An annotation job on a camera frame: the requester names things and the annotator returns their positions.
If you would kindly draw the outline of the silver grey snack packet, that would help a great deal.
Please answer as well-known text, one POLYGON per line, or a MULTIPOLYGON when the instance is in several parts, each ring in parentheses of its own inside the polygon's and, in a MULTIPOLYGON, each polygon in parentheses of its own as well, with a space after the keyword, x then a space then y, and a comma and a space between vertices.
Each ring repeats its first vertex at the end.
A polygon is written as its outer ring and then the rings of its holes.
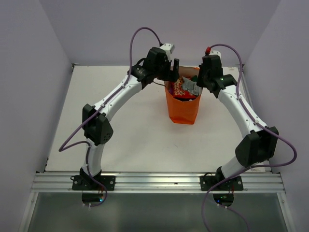
POLYGON ((197 83, 186 77, 183 77, 182 89, 195 96, 200 94, 200 88, 197 83))

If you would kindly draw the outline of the red snack packet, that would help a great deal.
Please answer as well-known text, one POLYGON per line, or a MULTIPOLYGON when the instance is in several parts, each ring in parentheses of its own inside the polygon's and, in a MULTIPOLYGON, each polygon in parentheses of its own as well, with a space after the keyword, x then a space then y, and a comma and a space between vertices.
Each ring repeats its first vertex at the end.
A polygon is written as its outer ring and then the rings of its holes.
POLYGON ((182 85, 184 79, 180 77, 176 82, 171 83, 171 95, 177 99, 194 99, 196 95, 190 93, 188 90, 184 90, 182 85))

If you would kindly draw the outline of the orange paper bag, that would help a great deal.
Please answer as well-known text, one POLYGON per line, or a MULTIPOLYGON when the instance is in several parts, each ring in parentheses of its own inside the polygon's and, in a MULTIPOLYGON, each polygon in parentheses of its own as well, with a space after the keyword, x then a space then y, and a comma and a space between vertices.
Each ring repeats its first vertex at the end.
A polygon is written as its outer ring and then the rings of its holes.
MULTIPOLYGON (((197 82, 198 72, 198 67, 180 66, 179 78, 186 77, 197 82)), ((171 83, 172 82, 164 81, 159 84, 165 88, 169 118, 174 123, 193 125, 199 110, 202 88, 199 87, 200 94, 194 99, 177 99, 171 95, 171 83)))

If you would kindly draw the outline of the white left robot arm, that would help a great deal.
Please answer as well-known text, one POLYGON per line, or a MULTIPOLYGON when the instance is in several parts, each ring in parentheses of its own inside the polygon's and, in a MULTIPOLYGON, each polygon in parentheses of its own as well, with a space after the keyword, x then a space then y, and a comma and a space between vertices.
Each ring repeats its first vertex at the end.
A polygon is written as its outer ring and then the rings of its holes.
POLYGON ((102 153, 113 135, 110 121, 117 111, 155 79, 176 82, 179 78, 179 60, 171 59, 174 48, 172 43, 152 47, 145 58, 129 68, 125 78, 110 94, 93 106, 86 104, 83 107, 82 126, 84 136, 90 143, 82 167, 87 174, 83 184, 88 189, 99 187, 102 153))

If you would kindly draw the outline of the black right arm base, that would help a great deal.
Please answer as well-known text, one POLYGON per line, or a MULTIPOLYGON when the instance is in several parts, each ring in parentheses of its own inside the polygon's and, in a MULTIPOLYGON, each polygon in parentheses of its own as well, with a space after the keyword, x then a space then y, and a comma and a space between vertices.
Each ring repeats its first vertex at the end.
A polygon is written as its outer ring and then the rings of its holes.
POLYGON ((243 183, 240 176, 229 178, 221 184, 219 182, 225 180, 221 171, 221 167, 216 170, 216 173, 205 173, 199 177, 200 188, 202 191, 208 191, 211 187, 215 186, 213 191, 243 191, 243 183))

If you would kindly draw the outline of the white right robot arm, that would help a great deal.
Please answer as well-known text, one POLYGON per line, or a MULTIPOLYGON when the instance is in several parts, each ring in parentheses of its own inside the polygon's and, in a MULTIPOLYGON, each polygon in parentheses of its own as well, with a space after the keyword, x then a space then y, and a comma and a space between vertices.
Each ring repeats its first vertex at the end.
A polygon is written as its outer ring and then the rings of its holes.
POLYGON ((261 126, 278 135, 276 127, 268 127, 249 106, 237 89, 237 81, 223 74, 219 55, 205 55, 199 65, 197 85, 206 88, 226 107, 239 127, 242 140, 235 148, 235 156, 216 171, 215 184, 219 189, 232 185, 232 176, 257 163, 274 156, 277 137, 263 130, 261 126))

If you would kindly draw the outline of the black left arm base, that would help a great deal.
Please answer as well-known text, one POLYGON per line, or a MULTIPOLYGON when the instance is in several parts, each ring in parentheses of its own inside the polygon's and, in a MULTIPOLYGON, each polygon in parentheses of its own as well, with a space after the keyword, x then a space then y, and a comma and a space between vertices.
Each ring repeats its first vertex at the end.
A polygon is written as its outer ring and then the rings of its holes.
POLYGON ((82 168, 79 174, 70 177, 73 182, 72 190, 104 190, 113 191, 116 181, 115 175, 101 175, 99 172, 97 175, 91 177, 82 168))

